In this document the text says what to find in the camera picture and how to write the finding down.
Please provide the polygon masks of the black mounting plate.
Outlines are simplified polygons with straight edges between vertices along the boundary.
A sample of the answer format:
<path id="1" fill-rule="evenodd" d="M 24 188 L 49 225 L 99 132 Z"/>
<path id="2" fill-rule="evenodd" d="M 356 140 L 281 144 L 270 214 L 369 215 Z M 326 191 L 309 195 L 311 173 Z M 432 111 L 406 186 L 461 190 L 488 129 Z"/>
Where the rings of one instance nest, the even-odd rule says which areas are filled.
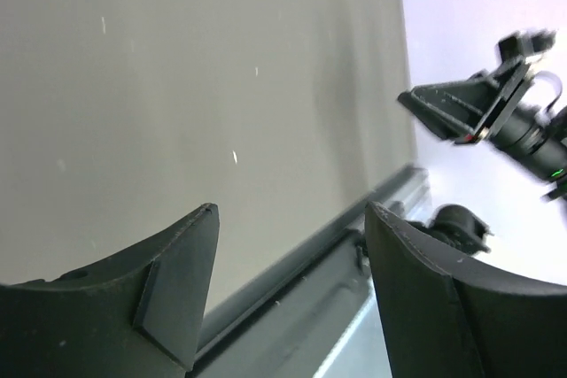
<path id="1" fill-rule="evenodd" d="M 370 293 L 364 209 L 414 214 L 428 175 L 406 165 L 207 314 L 190 377 L 312 377 Z"/>

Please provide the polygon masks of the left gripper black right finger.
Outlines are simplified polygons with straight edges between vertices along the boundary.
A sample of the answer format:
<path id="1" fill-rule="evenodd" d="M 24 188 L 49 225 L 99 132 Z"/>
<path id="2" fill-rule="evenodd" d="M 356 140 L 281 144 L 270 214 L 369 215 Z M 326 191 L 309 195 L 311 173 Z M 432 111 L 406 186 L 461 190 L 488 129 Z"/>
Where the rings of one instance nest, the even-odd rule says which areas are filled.
<path id="1" fill-rule="evenodd" d="M 480 261 L 488 231 L 458 204 L 429 224 L 368 204 L 366 244 L 393 376 L 565 376 L 566 288 Z"/>

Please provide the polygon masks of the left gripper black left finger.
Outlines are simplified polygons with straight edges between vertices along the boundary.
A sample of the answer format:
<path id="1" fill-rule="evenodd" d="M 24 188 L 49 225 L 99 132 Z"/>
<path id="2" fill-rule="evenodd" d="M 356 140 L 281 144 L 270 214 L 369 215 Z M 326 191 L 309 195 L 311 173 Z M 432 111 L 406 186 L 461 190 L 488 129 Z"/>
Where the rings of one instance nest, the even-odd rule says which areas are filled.
<path id="1" fill-rule="evenodd" d="M 4 377 L 183 377 L 194 366 L 218 208 L 54 281 L 1 288 Z"/>

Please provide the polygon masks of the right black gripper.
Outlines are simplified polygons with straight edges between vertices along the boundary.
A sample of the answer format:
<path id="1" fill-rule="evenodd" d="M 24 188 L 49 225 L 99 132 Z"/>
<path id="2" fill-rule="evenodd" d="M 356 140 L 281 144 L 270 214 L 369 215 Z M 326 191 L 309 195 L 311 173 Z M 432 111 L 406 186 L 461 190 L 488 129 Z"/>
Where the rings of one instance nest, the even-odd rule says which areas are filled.
<path id="1" fill-rule="evenodd" d="M 442 141 L 488 141 L 566 198 L 566 115 L 521 105 L 535 80 L 529 66 L 500 67 L 460 81 L 415 86 L 398 102 Z"/>

